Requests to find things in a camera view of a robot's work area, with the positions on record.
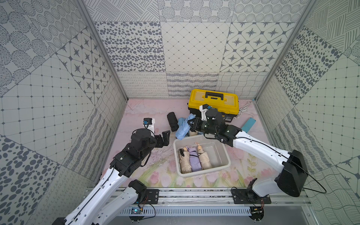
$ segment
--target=toolbox lid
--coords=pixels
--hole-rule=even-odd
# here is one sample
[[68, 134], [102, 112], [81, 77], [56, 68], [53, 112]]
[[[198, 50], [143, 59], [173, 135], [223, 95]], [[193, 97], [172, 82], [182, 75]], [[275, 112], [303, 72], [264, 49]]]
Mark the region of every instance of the toolbox lid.
[[189, 108], [199, 109], [208, 104], [219, 112], [237, 115], [239, 113], [239, 99], [235, 94], [194, 89], [191, 91]]

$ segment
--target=pink floral mat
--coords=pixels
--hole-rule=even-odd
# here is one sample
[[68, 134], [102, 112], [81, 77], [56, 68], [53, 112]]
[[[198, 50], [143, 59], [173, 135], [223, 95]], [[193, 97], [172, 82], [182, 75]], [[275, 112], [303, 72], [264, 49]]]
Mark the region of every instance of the pink floral mat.
[[[240, 107], [247, 102], [248, 100], [240, 100]], [[104, 171], [109, 168], [108, 165], [112, 158], [130, 142], [132, 131], [142, 127], [143, 118], [154, 118], [155, 134], [161, 134], [163, 131], [170, 130], [166, 117], [169, 112], [175, 112], [177, 118], [186, 118], [189, 115], [187, 103], [188, 100], [182, 99], [130, 99]], [[269, 143], [253, 104], [249, 105], [248, 112], [253, 114], [256, 120], [249, 134], [263, 142]], [[233, 120], [230, 124], [242, 127], [250, 117], [251, 115], [249, 114], [243, 114], [239, 119]], [[171, 132], [169, 146], [153, 149], [147, 165], [138, 168], [122, 186], [127, 186], [130, 181], [138, 179], [147, 187], [246, 187], [253, 178], [262, 180], [275, 173], [269, 165], [255, 156], [241, 149], [226, 146], [231, 160], [229, 168], [199, 176], [182, 178], [176, 171], [173, 148], [174, 140], [175, 132]]]

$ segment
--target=teal rectangular object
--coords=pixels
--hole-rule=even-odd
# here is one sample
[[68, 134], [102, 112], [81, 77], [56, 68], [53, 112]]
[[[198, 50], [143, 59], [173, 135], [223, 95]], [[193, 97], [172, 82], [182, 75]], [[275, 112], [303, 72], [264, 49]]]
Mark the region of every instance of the teal rectangular object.
[[245, 131], [246, 133], [249, 132], [249, 130], [251, 129], [251, 127], [255, 124], [256, 120], [254, 120], [253, 118], [250, 118], [241, 128], [243, 131]]

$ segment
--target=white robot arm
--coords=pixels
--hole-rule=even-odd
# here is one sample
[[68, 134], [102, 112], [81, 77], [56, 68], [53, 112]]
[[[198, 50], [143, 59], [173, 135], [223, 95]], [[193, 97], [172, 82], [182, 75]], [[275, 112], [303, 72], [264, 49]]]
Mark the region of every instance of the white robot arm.
[[[216, 109], [207, 109], [204, 115], [206, 118], [196, 117], [188, 121], [191, 129], [203, 132], [204, 136], [213, 134], [220, 142], [249, 152], [278, 172], [274, 177], [263, 181], [252, 180], [246, 190], [248, 199], [256, 201], [281, 191], [294, 197], [300, 195], [308, 175], [300, 152], [294, 150], [290, 153], [278, 149], [253, 138], [238, 127], [225, 124], [221, 113]], [[125, 207], [144, 201], [146, 186], [134, 180], [121, 195], [105, 205], [112, 193], [142, 166], [141, 161], [146, 156], [150, 157], [154, 147], [169, 144], [170, 131], [163, 132], [163, 137], [154, 135], [146, 128], [134, 132], [131, 143], [113, 158], [110, 168], [91, 193], [66, 218], [57, 218], [53, 225], [106, 225]]]

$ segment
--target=yellow toolbox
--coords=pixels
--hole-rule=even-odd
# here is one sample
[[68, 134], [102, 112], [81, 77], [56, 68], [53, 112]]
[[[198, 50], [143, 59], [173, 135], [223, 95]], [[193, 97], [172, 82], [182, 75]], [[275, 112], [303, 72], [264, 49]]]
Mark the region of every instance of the yellow toolbox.
[[201, 117], [199, 106], [208, 104], [222, 113], [226, 122], [231, 122], [239, 113], [239, 99], [235, 94], [194, 89], [191, 91], [188, 109]]

